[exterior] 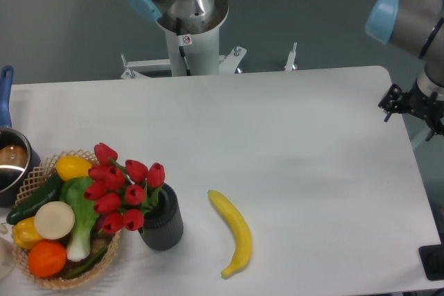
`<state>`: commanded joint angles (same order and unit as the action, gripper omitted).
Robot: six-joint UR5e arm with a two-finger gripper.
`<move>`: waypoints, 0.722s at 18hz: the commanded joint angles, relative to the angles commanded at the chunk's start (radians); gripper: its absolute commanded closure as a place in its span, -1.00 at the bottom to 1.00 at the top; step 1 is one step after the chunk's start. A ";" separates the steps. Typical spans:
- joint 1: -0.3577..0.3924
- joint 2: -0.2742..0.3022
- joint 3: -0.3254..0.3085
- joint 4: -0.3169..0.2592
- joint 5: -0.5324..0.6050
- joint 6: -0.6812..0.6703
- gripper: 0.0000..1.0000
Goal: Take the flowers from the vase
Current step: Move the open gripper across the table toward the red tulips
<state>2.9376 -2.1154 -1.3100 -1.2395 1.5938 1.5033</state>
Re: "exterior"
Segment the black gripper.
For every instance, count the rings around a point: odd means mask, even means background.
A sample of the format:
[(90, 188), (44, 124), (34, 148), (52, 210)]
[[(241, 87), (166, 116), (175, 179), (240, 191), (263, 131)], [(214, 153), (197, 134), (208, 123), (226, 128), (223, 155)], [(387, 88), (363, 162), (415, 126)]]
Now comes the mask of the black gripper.
[[(403, 114), (407, 107), (403, 101), (405, 93), (397, 84), (392, 84), (384, 93), (378, 103), (378, 108), (384, 114), (384, 122), (388, 122), (392, 114)], [(429, 97), (420, 91), (410, 91), (407, 93), (407, 103), (409, 113), (418, 119), (423, 120), (429, 127), (429, 132), (425, 141), (430, 141), (433, 136), (443, 136), (443, 101), (438, 100), (438, 93), (432, 92)]]

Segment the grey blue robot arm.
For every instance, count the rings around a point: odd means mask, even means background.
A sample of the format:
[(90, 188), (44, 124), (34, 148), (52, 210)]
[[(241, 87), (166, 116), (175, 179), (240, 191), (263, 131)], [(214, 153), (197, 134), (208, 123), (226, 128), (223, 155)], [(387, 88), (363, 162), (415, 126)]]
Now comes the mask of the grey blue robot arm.
[[(171, 73), (202, 76), (234, 73), (244, 56), (233, 49), (219, 53), (219, 29), (228, 16), (228, 0), (126, 0), (147, 21), (164, 31)], [(410, 114), (423, 120), (428, 137), (443, 133), (443, 0), (377, 0), (366, 33), (425, 63), (413, 87), (392, 85), (379, 107), (387, 116)]]

